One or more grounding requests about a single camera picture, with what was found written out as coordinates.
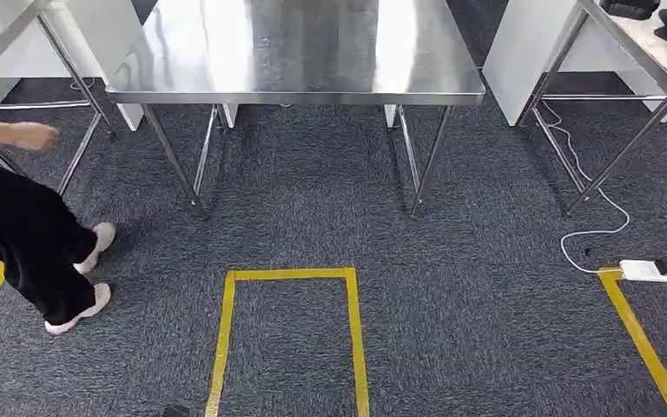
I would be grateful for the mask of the person's hand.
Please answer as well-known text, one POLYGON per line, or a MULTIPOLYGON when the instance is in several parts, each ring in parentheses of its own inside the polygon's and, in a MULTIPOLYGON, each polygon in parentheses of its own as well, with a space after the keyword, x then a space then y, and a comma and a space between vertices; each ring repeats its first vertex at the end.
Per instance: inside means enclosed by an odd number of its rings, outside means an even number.
POLYGON ((13 145, 32 151, 43 151, 49 148, 59 136, 56 128, 37 122, 19 122, 15 123, 12 128, 15 131, 13 145))

